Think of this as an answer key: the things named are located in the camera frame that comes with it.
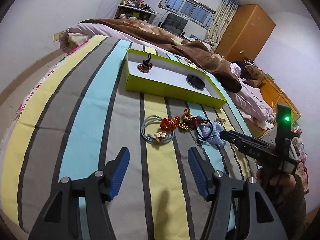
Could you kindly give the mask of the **person's right hand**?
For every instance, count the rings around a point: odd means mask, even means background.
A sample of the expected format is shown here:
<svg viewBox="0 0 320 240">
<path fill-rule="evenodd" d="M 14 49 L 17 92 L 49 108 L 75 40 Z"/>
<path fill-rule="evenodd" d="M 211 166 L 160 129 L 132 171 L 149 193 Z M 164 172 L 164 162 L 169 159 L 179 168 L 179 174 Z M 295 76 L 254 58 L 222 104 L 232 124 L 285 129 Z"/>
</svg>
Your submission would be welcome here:
<svg viewBox="0 0 320 240">
<path fill-rule="evenodd" d="M 288 239 L 299 239 L 305 230 L 306 203 L 304 187 L 298 175 L 283 174 L 268 182 L 277 193 L 269 198 L 284 226 Z"/>
</svg>

